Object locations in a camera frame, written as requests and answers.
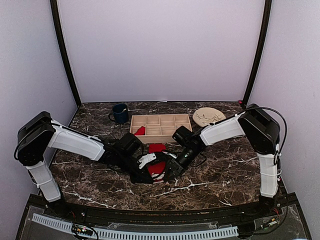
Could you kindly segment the plain red sock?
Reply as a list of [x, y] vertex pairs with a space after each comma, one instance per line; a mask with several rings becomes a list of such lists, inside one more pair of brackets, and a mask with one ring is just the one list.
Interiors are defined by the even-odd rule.
[[137, 131], [134, 133], [135, 136], [144, 136], [146, 134], [146, 127], [141, 126], [137, 129]]

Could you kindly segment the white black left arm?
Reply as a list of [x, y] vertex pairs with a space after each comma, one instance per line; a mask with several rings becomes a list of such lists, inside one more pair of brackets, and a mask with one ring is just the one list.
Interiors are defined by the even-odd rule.
[[148, 168], [140, 164], [134, 154], [143, 143], [132, 133], [120, 139], [103, 140], [70, 129], [53, 120], [42, 111], [25, 124], [17, 134], [14, 158], [26, 167], [51, 210], [60, 218], [67, 218], [70, 206], [62, 200], [63, 194], [52, 172], [45, 163], [48, 148], [64, 150], [92, 161], [117, 166], [130, 176], [132, 183], [152, 184]]

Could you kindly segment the red santa sock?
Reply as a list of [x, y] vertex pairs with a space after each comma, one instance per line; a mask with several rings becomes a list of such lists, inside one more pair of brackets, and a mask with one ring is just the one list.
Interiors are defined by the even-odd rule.
[[163, 151], [166, 150], [166, 146], [163, 143], [153, 143], [148, 147], [148, 154], [154, 154], [156, 156], [155, 163], [149, 163], [147, 169], [151, 177], [153, 178], [153, 184], [162, 183], [163, 174], [165, 172], [166, 159]]

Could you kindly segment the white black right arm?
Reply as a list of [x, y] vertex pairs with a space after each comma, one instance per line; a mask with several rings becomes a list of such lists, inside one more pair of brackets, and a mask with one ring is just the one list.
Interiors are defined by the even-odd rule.
[[251, 104], [248, 108], [216, 123], [210, 123], [196, 132], [180, 126], [172, 138], [183, 147], [177, 157], [169, 157], [163, 180], [170, 181], [182, 175], [192, 161], [206, 147], [234, 138], [246, 138], [256, 153], [260, 167], [260, 195], [265, 197], [255, 205], [255, 213], [266, 217], [275, 208], [271, 199], [278, 192], [279, 158], [285, 143], [280, 139], [280, 124], [268, 114], [278, 111]]

